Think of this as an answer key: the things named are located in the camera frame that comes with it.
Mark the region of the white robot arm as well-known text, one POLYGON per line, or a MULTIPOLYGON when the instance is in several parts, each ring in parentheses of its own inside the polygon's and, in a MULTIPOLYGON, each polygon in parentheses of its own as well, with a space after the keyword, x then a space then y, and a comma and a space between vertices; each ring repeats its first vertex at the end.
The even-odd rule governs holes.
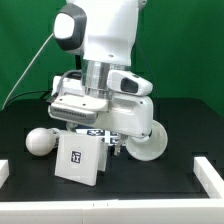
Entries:
POLYGON ((110 130, 143 161, 154 153, 152 84, 130 72, 140 10, 147 0, 66 0, 53 36, 66 52, 80 55, 87 69, 67 88, 54 82, 53 118, 110 130))

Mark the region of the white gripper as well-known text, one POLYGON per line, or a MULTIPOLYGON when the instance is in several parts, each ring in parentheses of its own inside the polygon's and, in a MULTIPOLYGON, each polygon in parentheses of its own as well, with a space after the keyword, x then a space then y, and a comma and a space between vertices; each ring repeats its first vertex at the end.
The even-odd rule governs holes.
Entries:
POLYGON ((152 131, 153 103, 148 94, 153 85, 132 72, 110 70, 106 87, 110 98, 95 98, 84 93, 80 80, 55 76, 52 95, 56 98, 48 113, 67 121, 68 131, 80 124, 119 133, 114 150, 118 156, 127 136, 144 138, 152 131))

